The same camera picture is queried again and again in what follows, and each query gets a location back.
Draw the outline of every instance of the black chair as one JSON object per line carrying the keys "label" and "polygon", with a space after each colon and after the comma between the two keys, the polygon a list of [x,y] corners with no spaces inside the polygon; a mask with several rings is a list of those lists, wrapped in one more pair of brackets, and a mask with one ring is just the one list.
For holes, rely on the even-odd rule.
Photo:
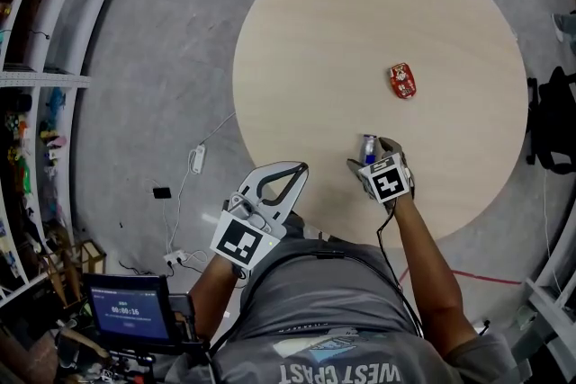
{"label": "black chair", "polygon": [[[567,76],[561,67],[557,67],[550,82],[540,85],[539,89],[536,79],[528,79],[532,100],[526,132],[530,133],[531,142],[526,160],[533,165],[538,157],[543,168],[557,174],[576,172],[576,101],[570,84],[576,84],[576,74]],[[556,163],[553,153],[563,154],[570,160]]]}

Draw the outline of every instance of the table top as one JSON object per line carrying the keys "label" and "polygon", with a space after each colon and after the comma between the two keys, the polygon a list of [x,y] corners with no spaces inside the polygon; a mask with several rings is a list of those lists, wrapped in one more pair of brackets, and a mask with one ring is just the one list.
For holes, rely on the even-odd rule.
{"label": "table top", "polygon": [[[408,100],[388,77],[401,62],[416,80]],[[347,168],[364,133],[402,144],[434,238],[486,209],[522,147],[524,65],[492,0],[256,0],[233,72],[255,164],[306,162],[295,211],[347,241],[377,245],[386,218]],[[395,219],[382,240],[401,245]]]}

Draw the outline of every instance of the small can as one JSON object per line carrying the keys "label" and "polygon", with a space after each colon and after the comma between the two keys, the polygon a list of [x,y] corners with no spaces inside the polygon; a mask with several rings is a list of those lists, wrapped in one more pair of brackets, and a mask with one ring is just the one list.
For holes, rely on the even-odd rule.
{"label": "small can", "polygon": [[376,161],[376,136],[364,135],[362,147],[360,147],[360,158],[362,165],[371,165]]}
{"label": "small can", "polygon": [[396,96],[403,100],[416,94],[414,75],[406,63],[400,63],[390,69],[390,83]]}

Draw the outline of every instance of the monitor screen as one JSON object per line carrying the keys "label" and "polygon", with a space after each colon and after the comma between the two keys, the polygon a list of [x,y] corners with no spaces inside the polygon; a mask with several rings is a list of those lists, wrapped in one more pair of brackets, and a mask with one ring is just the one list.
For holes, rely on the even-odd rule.
{"label": "monitor screen", "polygon": [[100,329],[117,335],[168,339],[158,294],[153,290],[91,287]]}

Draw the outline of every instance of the red snack bag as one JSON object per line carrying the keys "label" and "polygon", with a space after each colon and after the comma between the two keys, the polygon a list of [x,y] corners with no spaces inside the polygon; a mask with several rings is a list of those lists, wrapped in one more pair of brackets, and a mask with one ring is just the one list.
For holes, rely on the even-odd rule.
{"label": "red snack bag", "polygon": [[416,82],[406,63],[400,63],[390,69],[390,83],[396,96],[405,100],[416,94]]}

